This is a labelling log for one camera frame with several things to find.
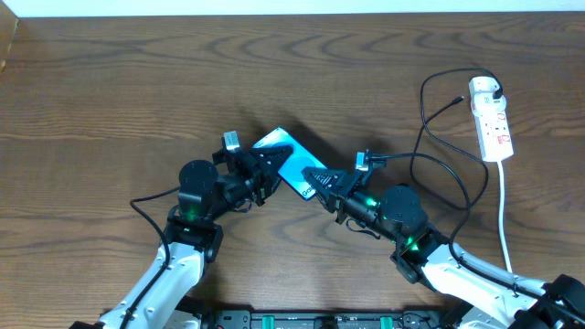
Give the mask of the blue smartphone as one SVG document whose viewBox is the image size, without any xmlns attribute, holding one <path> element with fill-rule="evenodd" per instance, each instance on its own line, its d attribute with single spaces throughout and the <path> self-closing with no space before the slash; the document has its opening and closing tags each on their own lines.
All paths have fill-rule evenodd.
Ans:
<svg viewBox="0 0 585 329">
<path fill-rule="evenodd" d="M 282 127 L 278 127 L 265 135 L 253 145 L 253 148 L 272 148 L 279 146 L 292 147 L 292 154 L 280 168 L 278 172 L 279 176 L 303 200 L 310 200 L 314 197 L 315 191 L 303 177 L 302 170 L 305 167 L 325 168 L 325 165 Z"/>
</svg>

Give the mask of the white USB charger adapter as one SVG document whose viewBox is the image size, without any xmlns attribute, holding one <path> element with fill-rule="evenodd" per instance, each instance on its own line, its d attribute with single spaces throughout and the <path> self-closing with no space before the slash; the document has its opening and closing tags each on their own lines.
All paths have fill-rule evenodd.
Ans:
<svg viewBox="0 0 585 329">
<path fill-rule="evenodd" d="M 505 96 L 501 95 L 496 98 L 496 93 L 500 90 L 500 84 L 495 78 L 488 76 L 472 78 L 469 82 L 472 114 L 475 117 L 481 117 L 488 113 L 504 111 L 506 107 Z"/>
</svg>

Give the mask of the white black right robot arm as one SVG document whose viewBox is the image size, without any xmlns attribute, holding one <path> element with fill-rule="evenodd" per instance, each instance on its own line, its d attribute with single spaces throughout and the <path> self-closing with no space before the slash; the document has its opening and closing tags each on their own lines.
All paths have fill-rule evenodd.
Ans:
<svg viewBox="0 0 585 329">
<path fill-rule="evenodd" d="M 584 325 L 584 285 L 566 274 L 542 281 L 505 271 L 450 241 L 428 220 L 419 195 L 392 186 L 376 197 L 357 171 L 306 167 L 303 177 L 338 223 L 361 228 L 394 242 L 391 260 L 411 283 L 451 295 L 489 324 L 507 328 L 575 328 Z"/>
</svg>

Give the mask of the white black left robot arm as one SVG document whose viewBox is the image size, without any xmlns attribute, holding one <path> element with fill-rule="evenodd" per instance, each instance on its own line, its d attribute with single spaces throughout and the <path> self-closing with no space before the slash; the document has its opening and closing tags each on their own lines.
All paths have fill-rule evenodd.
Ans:
<svg viewBox="0 0 585 329">
<path fill-rule="evenodd" d="M 278 187 L 290 146 L 247 152 L 223 146 L 211 160 L 194 160 L 179 172 L 173 188 L 178 203 L 156 230 L 160 244 L 152 265 L 95 328 L 163 328 L 189 290 L 215 261 L 223 240 L 217 219 L 229 212 L 262 206 Z"/>
</svg>

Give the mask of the white power strip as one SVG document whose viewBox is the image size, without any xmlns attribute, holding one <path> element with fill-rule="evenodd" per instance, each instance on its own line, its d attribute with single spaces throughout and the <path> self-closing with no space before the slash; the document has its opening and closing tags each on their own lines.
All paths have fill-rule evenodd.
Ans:
<svg viewBox="0 0 585 329">
<path fill-rule="evenodd" d="M 505 110 L 473 117 L 484 162 L 502 162 L 514 154 Z"/>
</svg>

